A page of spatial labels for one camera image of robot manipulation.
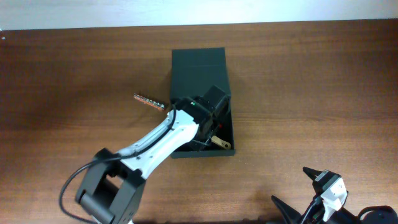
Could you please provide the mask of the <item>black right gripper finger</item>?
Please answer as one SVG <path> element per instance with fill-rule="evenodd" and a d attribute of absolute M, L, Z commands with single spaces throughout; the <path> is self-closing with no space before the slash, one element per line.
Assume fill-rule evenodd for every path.
<path fill-rule="evenodd" d="M 287 205 L 285 202 L 281 201 L 275 195 L 271 196 L 271 200 L 277 207 L 277 209 L 281 212 L 285 224 L 300 223 L 301 214 L 298 211 Z"/>
<path fill-rule="evenodd" d="M 313 182 L 318 182 L 323 177 L 323 172 L 320 170 L 309 167 L 303 167 L 302 170 Z"/>

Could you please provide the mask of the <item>orange scraper wooden handle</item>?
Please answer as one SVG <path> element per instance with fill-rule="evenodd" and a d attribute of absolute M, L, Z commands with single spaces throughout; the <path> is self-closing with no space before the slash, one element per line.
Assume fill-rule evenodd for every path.
<path fill-rule="evenodd" d="M 216 144 L 217 146 L 219 146 L 225 150 L 231 149 L 231 144 L 229 142 L 224 141 L 217 136 L 212 136 L 211 141 L 213 144 Z"/>

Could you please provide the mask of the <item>orange socket bit rail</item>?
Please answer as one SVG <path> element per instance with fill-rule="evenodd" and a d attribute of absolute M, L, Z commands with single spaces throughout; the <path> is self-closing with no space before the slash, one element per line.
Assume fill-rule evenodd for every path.
<path fill-rule="evenodd" d="M 150 98 L 146 98 L 142 95 L 139 95 L 137 93 L 134 94 L 134 99 L 137 101 L 140 101 L 141 103 L 145 105 L 149 105 L 153 108 L 156 108 L 157 110 L 163 111 L 165 109 L 165 105 L 159 101 L 152 100 Z"/>

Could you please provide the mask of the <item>black storage box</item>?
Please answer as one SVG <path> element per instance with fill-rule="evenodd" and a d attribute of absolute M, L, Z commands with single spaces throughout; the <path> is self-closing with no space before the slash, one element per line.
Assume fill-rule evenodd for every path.
<path fill-rule="evenodd" d="M 172 51 L 170 102 L 178 110 L 187 110 L 199 125 L 211 116 L 219 118 L 220 129 L 214 136 L 231 144 L 231 149 L 225 150 L 211 142 L 203 151 L 193 151 L 188 142 L 171 154 L 173 159 L 235 155 L 231 88 L 223 47 Z"/>

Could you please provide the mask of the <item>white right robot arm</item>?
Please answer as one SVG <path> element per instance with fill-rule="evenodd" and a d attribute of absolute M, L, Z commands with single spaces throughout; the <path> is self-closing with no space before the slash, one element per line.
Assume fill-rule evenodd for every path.
<path fill-rule="evenodd" d="M 312 180 L 315 196 L 301 214 L 275 195 L 271 197 L 287 224 L 397 224 L 397 212 L 390 206 L 373 206 L 353 215 L 345 209 L 349 192 L 341 175 L 330 170 L 304 167 L 303 172 Z"/>

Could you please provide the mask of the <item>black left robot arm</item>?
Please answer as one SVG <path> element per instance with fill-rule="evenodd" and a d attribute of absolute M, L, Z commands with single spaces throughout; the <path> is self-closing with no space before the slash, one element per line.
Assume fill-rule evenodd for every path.
<path fill-rule="evenodd" d="M 99 151 L 84 168 L 77 204 L 92 216 L 92 223 L 130 223 L 150 174 L 182 146 L 193 151 L 210 146 L 229 101 L 217 86 L 202 96 L 179 98 L 164 121 L 136 143 L 115 154 Z"/>

